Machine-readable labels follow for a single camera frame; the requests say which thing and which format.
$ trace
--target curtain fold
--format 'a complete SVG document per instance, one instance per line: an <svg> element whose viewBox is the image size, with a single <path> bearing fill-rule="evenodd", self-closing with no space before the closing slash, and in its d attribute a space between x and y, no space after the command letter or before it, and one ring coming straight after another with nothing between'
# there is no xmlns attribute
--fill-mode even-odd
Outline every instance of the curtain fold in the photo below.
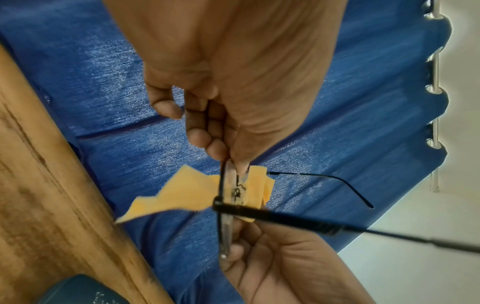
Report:
<svg viewBox="0 0 480 304"><path fill-rule="evenodd" d="M447 19L429 20L423 1L350 0L335 56L305 123L259 157L275 176L269 207L369 226L440 166L446 150L427 145L429 123L448 106L431 94L427 58L446 45ZM3 0L0 43L7 46L116 216L136 196L155 195L183 164L218 173L188 144L184 121L149 106L142 63L100 0ZM174 90L183 104L183 92ZM168 211L125 229L177 303L237 303L217 265L216 217ZM340 250L356 236L325 237Z"/></svg>

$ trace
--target wood grain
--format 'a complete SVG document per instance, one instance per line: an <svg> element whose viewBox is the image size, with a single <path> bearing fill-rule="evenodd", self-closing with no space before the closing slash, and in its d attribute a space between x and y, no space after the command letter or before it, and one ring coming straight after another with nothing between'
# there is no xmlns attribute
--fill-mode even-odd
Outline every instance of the wood grain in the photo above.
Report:
<svg viewBox="0 0 480 304"><path fill-rule="evenodd" d="M172 303L0 47L0 302L32 304L78 273L131 304Z"/></svg>

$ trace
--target blue curtain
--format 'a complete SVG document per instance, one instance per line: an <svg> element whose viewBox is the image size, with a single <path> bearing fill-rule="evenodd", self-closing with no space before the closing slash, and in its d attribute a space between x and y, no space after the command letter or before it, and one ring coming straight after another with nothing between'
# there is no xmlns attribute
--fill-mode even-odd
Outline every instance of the blue curtain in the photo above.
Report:
<svg viewBox="0 0 480 304"><path fill-rule="evenodd" d="M428 20L422 0L350 0L335 57L305 123L262 155L277 176L276 210L369 226L443 162L426 144L446 109L427 58L444 46L449 22ZM190 146L183 121L150 107L142 63L100 0L2 0L0 39L98 185L116 216L136 196L155 195L183 164L216 174L219 164ZM183 103L176 89L175 100ZM169 211L125 225L177 303L237 303L217 265L216 218ZM336 250L356 235L326 237Z"/></svg>

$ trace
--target wooden surface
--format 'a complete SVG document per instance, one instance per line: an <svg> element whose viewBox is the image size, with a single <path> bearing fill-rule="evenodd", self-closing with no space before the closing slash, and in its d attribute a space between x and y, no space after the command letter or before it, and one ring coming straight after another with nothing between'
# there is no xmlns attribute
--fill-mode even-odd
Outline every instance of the wooden surface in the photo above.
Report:
<svg viewBox="0 0 480 304"><path fill-rule="evenodd" d="M0 48L0 303L32 304L78 273L131 304L172 303Z"/></svg>

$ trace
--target blue fabric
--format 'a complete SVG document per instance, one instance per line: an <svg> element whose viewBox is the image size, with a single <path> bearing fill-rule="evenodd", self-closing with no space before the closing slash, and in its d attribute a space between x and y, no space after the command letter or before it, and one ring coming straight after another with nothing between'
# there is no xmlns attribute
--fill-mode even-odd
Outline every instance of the blue fabric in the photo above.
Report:
<svg viewBox="0 0 480 304"><path fill-rule="evenodd" d="M426 59L450 36L448 21L424 18L419 0L350 0L331 69L305 123L256 164L276 176L276 210L369 226L437 168L445 149L426 144L427 125L448 104L425 90ZM188 144L183 121L149 107L142 63L100 0L3 0L0 40L76 149L116 216L155 195L183 164L217 174L219 164ZM175 99L183 103L181 90ZM177 303L238 303L217 265L216 219L169 211L125 225ZM355 235L325 239L336 250Z"/></svg>

